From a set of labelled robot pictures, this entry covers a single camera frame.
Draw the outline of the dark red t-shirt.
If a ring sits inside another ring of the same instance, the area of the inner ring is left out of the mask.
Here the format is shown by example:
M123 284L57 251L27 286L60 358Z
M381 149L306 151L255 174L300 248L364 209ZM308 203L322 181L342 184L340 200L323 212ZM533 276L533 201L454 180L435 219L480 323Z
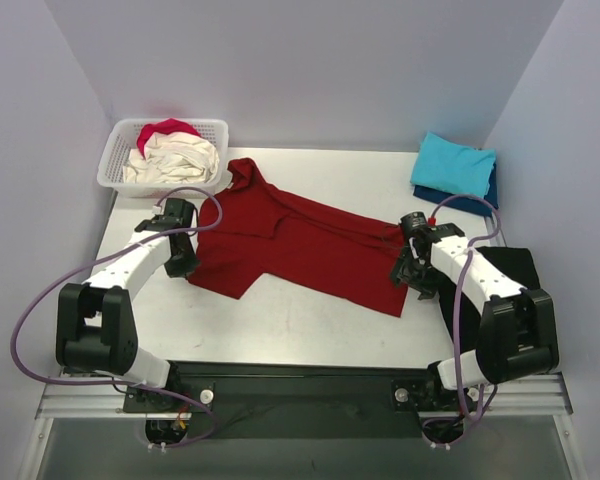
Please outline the dark red t-shirt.
M202 204L200 221L219 224L198 235L190 284L239 299L269 274L401 315L407 288L390 280L403 244L398 226L280 190L250 158L228 170L230 186Z

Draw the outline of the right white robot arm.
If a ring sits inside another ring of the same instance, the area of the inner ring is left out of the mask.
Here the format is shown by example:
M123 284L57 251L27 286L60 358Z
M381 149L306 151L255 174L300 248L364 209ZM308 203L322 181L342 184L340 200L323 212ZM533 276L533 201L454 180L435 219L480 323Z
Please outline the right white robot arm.
M422 212L401 218L404 238L390 279L433 298L442 280L456 285L480 315L476 346L439 362L423 383L428 404L445 408L459 387L498 385L544 374L559 363L554 303L543 289L531 289L497 269L453 223L434 226Z

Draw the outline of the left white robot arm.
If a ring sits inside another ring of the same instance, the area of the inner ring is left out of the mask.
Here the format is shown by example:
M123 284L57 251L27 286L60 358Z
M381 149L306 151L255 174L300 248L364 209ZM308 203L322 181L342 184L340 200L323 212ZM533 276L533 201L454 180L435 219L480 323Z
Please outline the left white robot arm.
M58 295L55 353L58 363L84 372L111 374L147 385L146 398L162 412L175 409L181 385L169 378L171 364L139 346L132 300L153 273L187 278L200 264L187 233L195 206L168 199L152 218L138 224L128 243L134 249L82 284L67 284Z

